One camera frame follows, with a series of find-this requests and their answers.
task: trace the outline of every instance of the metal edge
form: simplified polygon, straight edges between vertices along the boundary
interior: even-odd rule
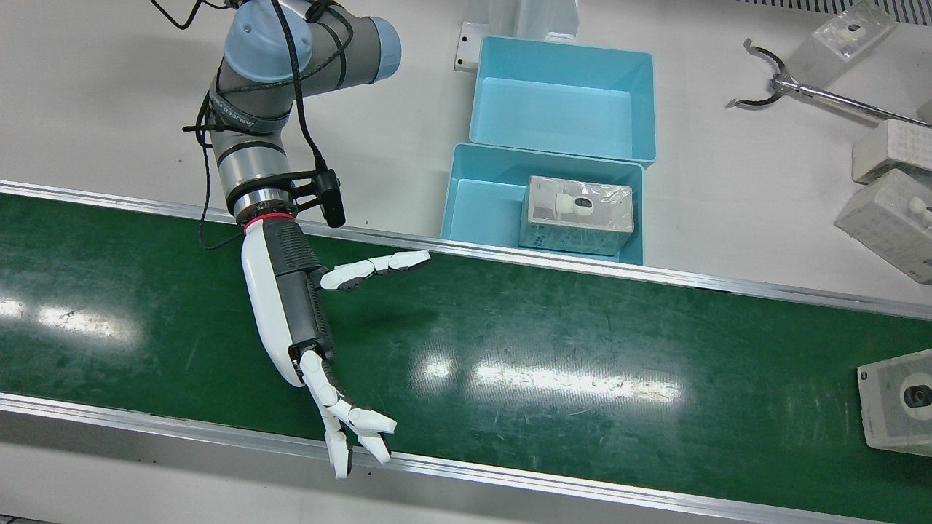
[[[326,445],[323,442],[279,434],[267,434],[209,422],[171,419],[136,411],[83,406],[26,395],[0,393],[0,412],[70,421],[221,446],[280,453],[313,460],[328,460]],[[773,524],[868,524],[876,522],[874,520],[835,516],[800,509],[742,503],[569,476],[452,461],[411,453],[394,452],[390,462],[380,464],[367,451],[357,447],[353,450],[353,459],[357,465],[369,468],[437,476],[451,480],[478,482],[555,495],[567,495],[594,501],[620,503],[697,516],[731,518],[743,522]]]
[[[114,208],[147,214],[160,214],[180,218],[200,218],[201,208],[189,204],[161,202],[105,195],[77,189],[39,186],[21,182],[0,181],[0,193],[58,200]],[[224,210],[208,209],[206,220],[221,224],[234,224],[233,217]],[[328,228],[326,225],[298,220],[298,224],[309,235],[367,242],[402,249],[424,249],[432,253],[466,256],[508,264],[536,268],[559,269],[584,274],[620,278],[640,282],[663,283],[681,287],[694,287],[723,291],[743,296],[771,298],[801,304],[827,306],[844,310],[859,310],[886,315],[932,320],[932,306],[898,302],[868,296],[849,295],[829,291],[818,291],[803,287],[781,284],[759,283],[730,279],[674,269],[648,268],[618,262],[581,259],[571,255],[555,255],[523,249],[487,246],[462,241],[433,239],[404,233],[391,233],[373,229],[343,227]]]

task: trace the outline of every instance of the camera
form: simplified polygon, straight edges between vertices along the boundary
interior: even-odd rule
[[[903,402],[913,409],[932,406],[932,388],[924,384],[906,388],[903,390]]]

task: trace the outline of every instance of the box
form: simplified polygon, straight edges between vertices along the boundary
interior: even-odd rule
[[[635,230],[631,187],[531,176],[522,208],[524,247],[617,255]]]
[[[920,120],[928,124],[932,124],[932,100],[924,103],[916,113],[919,114]]]
[[[619,160],[458,144],[453,150],[441,238],[520,247],[521,210],[532,175],[631,187],[636,227],[621,251],[616,255],[576,256],[644,264],[644,168],[634,162]]]
[[[835,226],[918,283],[932,283],[932,189],[893,170],[859,190]]]
[[[868,446],[932,457],[932,350],[857,369]]]
[[[470,140],[568,155],[656,160],[653,57],[487,36]]]
[[[932,129],[901,120],[884,120],[855,143],[851,178],[867,184],[899,169],[932,186]]]
[[[858,2],[806,36],[787,69],[800,82],[824,88],[896,27],[897,21],[873,2]]]

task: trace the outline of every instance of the red ring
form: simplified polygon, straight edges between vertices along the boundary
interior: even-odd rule
[[[249,226],[251,226],[251,225],[253,224],[253,222],[256,222],[257,220],[263,220],[263,219],[265,219],[265,218],[275,218],[275,217],[290,218],[290,219],[292,219],[292,220],[295,220],[295,218],[294,218],[293,216],[289,215],[288,213],[269,213],[269,214],[262,214],[262,215],[257,216],[256,218],[250,220],[249,222],[247,222],[246,225],[242,227],[242,230],[245,231],[246,229],[249,228]]]

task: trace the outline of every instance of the metal rod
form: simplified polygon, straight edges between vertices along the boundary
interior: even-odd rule
[[[846,107],[856,109],[857,111],[860,111],[861,113],[865,113],[872,117],[893,118],[894,120],[902,120],[904,122],[909,122],[917,126],[922,126],[924,128],[932,129],[932,124],[925,123],[921,120],[904,117],[902,115],[898,115],[896,113],[891,113],[889,111],[883,110],[879,107],[875,107],[873,105],[870,105],[869,103],[859,102],[857,100],[848,98],[846,96],[842,96],[840,94],[835,94],[833,92],[821,90],[819,88],[815,88],[813,86],[809,86],[806,84],[800,84],[798,82],[793,82],[791,80],[786,79],[785,77],[780,77],[780,75],[774,77],[774,88],[794,90],[810,98],[826,100],[829,102],[837,103],[839,105],[844,105]]]

